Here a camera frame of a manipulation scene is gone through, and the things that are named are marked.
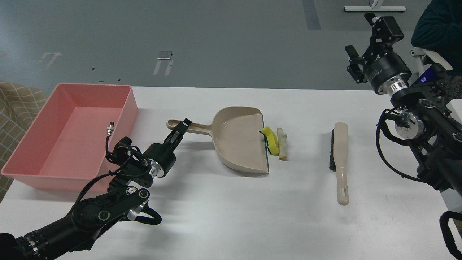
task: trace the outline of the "white table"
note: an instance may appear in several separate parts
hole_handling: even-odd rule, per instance
[[[375,129],[389,96],[371,91],[135,87],[131,134],[145,150],[170,132],[170,118],[209,124],[221,108],[259,108],[284,128],[288,161],[269,155],[270,174],[242,176],[220,163],[211,138],[188,133],[168,175],[149,189],[158,226],[118,223],[91,251],[63,260],[451,259],[439,228],[439,192],[400,178],[380,160]],[[331,130],[349,126],[350,204],[337,204],[328,169]],[[396,168],[415,175],[411,151],[385,138]],[[15,236],[63,217],[76,192],[39,191],[14,181],[0,204],[0,232]]]

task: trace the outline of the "brush bristles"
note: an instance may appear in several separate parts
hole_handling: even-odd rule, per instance
[[[329,169],[331,169],[334,172],[337,171],[334,161],[334,129],[332,129],[332,137],[330,139]]]

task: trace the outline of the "beige dustpan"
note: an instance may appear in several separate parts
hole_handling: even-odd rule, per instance
[[[180,120],[170,119],[173,129]],[[230,106],[215,115],[211,125],[192,123],[190,133],[212,137],[221,162],[231,169],[248,173],[269,173],[263,135],[263,115],[254,107]]]

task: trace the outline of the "pink plastic bin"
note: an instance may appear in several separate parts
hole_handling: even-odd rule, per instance
[[[131,86],[59,84],[1,174],[37,189],[80,191],[117,165],[106,161],[106,128],[115,122],[109,150],[129,136],[138,114]],[[104,192],[112,178],[97,182]]]

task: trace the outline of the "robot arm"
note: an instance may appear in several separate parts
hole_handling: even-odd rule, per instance
[[[450,116],[451,111],[442,103],[445,92],[441,80],[446,70],[434,64],[409,85],[411,73],[392,49],[395,42],[403,39],[395,19],[376,17],[373,13],[367,13],[365,18],[372,27],[371,44],[362,57],[353,46],[345,47],[350,56],[347,71],[356,83],[369,82],[375,93],[388,93],[391,97],[394,108],[385,110],[377,124],[380,157],[401,177],[427,183],[435,190],[452,188],[462,196],[462,125]],[[395,122],[401,138],[391,134],[386,120]],[[389,140],[410,147],[419,163],[417,177],[399,172],[387,163],[380,149],[380,131]],[[440,218],[446,247],[454,257],[462,259],[448,227],[450,218],[462,220],[462,215],[448,211]]]
[[[110,162],[120,166],[116,171],[92,180],[62,219],[16,239],[11,234],[0,234],[2,257],[7,260],[52,260],[66,252],[90,250],[95,240],[119,221],[159,224],[162,218],[147,204],[149,191],[129,186],[129,183],[134,181],[150,187],[154,177],[164,177],[175,163],[173,151],[190,125],[191,121],[185,119],[163,143],[152,144],[144,153],[131,146],[130,138],[124,137],[114,151],[106,155]],[[94,183],[108,176],[114,178],[107,193],[82,200]],[[139,216],[140,213],[150,217]]]

